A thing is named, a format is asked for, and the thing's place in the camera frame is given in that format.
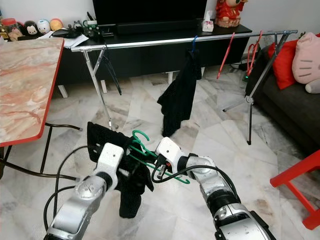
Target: tissue box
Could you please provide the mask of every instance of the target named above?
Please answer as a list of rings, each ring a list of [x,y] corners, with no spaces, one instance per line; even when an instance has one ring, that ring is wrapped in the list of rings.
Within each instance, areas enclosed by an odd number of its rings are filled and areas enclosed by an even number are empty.
[[[206,21],[202,22],[202,32],[212,32],[214,30],[214,21]]]

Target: red cushion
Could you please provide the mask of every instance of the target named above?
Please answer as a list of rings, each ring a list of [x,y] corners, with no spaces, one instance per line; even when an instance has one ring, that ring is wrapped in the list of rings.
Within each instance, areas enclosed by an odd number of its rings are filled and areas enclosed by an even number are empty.
[[[286,42],[273,63],[273,72],[276,77],[276,83],[281,90],[297,82],[292,72],[292,62],[296,55],[297,42],[298,40]],[[274,52],[275,43],[268,49],[269,58],[271,58]]]

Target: black garment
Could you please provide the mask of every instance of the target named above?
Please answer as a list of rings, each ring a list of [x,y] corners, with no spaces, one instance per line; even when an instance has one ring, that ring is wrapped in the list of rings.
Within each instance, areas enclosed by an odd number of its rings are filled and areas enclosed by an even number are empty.
[[[190,118],[196,82],[201,78],[199,51],[194,50],[192,52],[189,50],[186,53],[183,69],[157,101],[158,104],[162,105],[162,136],[170,137],[180,128],[183,120]]]
[[[119,215],[128,219],[136,216],[141,204],[141,195],[145,192],[145,186],[151,191],[154,190],[147,166],[127,156],[127,148],[128,145],[132,144],[132,140],[133,137],[127,137],[121,132],[112,131],[90,121],[87,124],[87,144],[90,146],[101,145],[97,153],[93,149],[88,149],[89,157],[93,162],[96,163],[98,161],[106,143],[111,143],[124,149],[124,155],[118,169],[127,171],[129,175],[126,176],[121,171],[117,171],[118,184],[115,189],[121,192]],[[141,146],[137,143],[134,143],[133,146],[141,149]],[[145,157],[136,151],[131,151],[130,154],[148,163],[153,164],[155,162],[154,157]]]

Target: marble floor tile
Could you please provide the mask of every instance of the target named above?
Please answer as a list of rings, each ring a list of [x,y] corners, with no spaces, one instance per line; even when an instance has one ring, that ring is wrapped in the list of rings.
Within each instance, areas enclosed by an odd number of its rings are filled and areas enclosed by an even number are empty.
[[[181,123],[171,138],[186,153],[209,156],[233,180],[238,195],[249,210],[256,211],[270,226],[277,240],[318,240],[320,227],[306,229],[302,220],[307,210],[286,187],[273,188],[270,178],[304,158],[297,144],[259,107],[253,107],[252,145],[246,141],[246,104],[228,112],[221,109],[244,98],[246,83],[243,73],[224,66],[206,67],[198,80],[189,120]],[[106,81],[108,93],[103,97],[118,131],[127,136],[135,129],[145,132],[150,141],[141,138],[154,150],[162,139],[163,115],[157,100],[168,87],[167,74],[120,78],[120,96],[112,81]],[[55,92],[47,122],[72,124],[83,128],[54,128],[45,166],[46,173],[56,173],[61,161],[73,149],[87,144],[87,122],[108,126],[108,120],[92,83],[67,85],[68,98]],[[12,148],[9,162],[38,171],[46,145],[46,127],[37,141]],[[73,154],[62,173],[83,178],[96,167],[86,149]],[[120,193],[106,194],[93,215],[84,240],[141,239],[213,239],[215,228],[199,184],[182,184],[170,180],[145,189],[137,216],[119,216]],[[315,207],[320,206],[319,172],[294,180]],[[61,179],[60,187],[74,185]],[[0,180],[0,239],[42,240],[45,234],[43,207],[55,188],[54,178],[38,178],[6,167]],[[72,190],[59,194],[60,207]],[[53,219],[53,204],[48,208],[48,221]]]

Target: gray sofa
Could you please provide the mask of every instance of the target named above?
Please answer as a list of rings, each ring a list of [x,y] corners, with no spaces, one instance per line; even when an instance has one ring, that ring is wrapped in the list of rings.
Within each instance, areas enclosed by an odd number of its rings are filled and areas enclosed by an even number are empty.
[[[247,95],[251,93],[268,60],[266,47],[260,51],[249,77]],[[253,98],[307,155],[320,149],[320,94],[308,93],[305,85],[300,83],[280,90],[271,68]]]

